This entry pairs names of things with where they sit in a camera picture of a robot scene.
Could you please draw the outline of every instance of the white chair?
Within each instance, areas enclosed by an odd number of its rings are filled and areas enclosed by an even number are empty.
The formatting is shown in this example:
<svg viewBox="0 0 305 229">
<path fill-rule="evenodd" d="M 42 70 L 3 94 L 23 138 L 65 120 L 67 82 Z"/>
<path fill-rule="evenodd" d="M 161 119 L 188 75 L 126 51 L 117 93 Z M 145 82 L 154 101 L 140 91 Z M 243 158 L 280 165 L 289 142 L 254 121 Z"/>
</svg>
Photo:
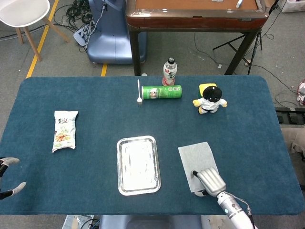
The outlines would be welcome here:
<svg viewBox="0 0 305 229">
<path fill-rule="evenodd" d="M 66 42 L 70 41 L 70 39 L 46 17 L 49 10 L 50 3 L 48 0 L 0 0 L 0 21 L 16 28 L 21 44 L 23 44 L 23 39 L 20 28 L 23 28 L 38 61 L 41 61 L 42 59 L 29 32 L 29 25 L 32 25 L 39 20 L 43 20 Z"/>
</svg>

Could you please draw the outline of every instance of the white box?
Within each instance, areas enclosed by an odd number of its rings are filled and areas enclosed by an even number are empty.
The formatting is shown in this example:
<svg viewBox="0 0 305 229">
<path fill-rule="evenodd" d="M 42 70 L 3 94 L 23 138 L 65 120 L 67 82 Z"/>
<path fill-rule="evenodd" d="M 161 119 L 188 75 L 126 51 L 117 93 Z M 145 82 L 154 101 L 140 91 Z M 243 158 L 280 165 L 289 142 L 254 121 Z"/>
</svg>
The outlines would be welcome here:
<svg viewBox="0 0 305 229">
<path fill-rule="evenodd" d="M 278 5 L 281 7 L 283 13 L 305 11 L 305 0 L 303 1 L 279 0 Z"/>
</svg>

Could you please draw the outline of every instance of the tray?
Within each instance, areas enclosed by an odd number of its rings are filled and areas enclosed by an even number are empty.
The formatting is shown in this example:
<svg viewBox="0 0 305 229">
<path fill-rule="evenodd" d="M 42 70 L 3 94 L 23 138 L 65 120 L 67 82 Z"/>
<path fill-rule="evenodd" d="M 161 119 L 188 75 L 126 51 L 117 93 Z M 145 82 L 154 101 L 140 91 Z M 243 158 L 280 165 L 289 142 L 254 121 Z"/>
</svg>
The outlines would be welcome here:
<svg viewBox="0 0 305 229">
<path fill-rule="evenodd" d="M 156 140 L 123 138 L 117 143 L 118 185 L 122 195 L 153 193 L 161 186 Z"/>
</svg>

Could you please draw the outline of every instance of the plastic fork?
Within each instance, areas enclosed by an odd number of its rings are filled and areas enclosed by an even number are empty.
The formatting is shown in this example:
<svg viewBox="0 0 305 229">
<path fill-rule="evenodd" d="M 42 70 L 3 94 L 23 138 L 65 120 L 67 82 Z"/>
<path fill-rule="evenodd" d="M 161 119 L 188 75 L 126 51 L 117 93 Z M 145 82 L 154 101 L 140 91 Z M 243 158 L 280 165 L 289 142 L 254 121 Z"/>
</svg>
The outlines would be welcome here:
<svg viewBox="0 0 305 229">
<path fill-rule="evenodd" d="M 138 97 L 138 106 L 142 106 L 142 99 L 140 97 L 140 80 L 138 79 L 138 92 L 139 92 L 139 97 Z"/>
</svg>

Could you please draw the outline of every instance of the floor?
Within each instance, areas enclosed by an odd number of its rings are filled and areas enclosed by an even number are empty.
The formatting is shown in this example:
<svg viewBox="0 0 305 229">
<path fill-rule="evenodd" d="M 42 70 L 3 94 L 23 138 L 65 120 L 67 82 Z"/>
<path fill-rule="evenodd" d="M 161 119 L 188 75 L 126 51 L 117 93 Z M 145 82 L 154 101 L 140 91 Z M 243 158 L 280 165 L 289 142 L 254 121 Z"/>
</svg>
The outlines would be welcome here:
<svg viewBox="0 0 305 229">
<path fill-rule="evenodd" d="M 57 9 L 72 0 L 60 1 Z M 65 8 L 56 14 L 56 20 L 61 21 L 65 14 Z M 279 13 L 275 10 L 269 17 L 263 28 L 263 34 L 274 22 Z M 271 71 L 283 83 L 290 88 L 296 89 L 304 77 L 305 40 L 304 25 L 305 12 L 281 13 L 268 33 L 274 35 L 270 40 L 263 37 L 263 50 L 258 50 L 254 64 Z M 42 23 L 30 26 L 36 28 Z M 73 34 L 60 27 L 73 39 Z M 0 23 L 0 37 L 14 33 L 14 29 Z M 42 30 L 34 32 L 33 38 L 39 43 Z M 142 65 L 142 72 L 148 75 L 162 74 L 163 64 L 168 57 L 174 57 L 178 64 L 178 75 L 222 75 L 227 64 L 232 59 L 234 52 L 230 47 L 224 46 L 216 51 L 212 48 L 239 36 L 234 33 L 196 33 L 196 44 L 199 50 L 208 53 L 217 63 L 206 54 L 198 51 L 194 44 L 194 33 L 182 32 L 155 32 L 149 33 L 148 56 Z M 10 110 L 13 106 L 20 83 L 28 74 L 34 53 L 24 38 L 24 44 L 18 43 L 17 39 L 5 40 L 0 38 L 0 137 L 4 131 Z M 37 62 L 32 73 L 36 76 L 100 76 L 102 64 L 93 64 L 87 54 L 80 53 L 74 40 L 65 43 L 54 31 L 49 30 L 42 47 L 42 62 Z M 262 67 L 253 66 L 251 74 L 264 77 L 269 85 L 272 96 L 280 101 L 296 103 L 296 95 L 279 82 L 272 74 Z M 246 74 L 247 67 L 241 62 L 236 69 L 236 74 Z M 106 76 L 133 75 L 132 65 L 109 64 Z M 295 107 L 291 103 L 283 103 L 285 106 Z M 292 155 L 296 174 L 300 182 L 305 184 L 305 166 L 298 155 Z M 0 216 L 2 229 L 60 229 L 65 216 Z M 305 227 L 305 212 L 297 216 L 254 216 L 258 228 L 268 229 L 301 229 Z"/>
</svg>

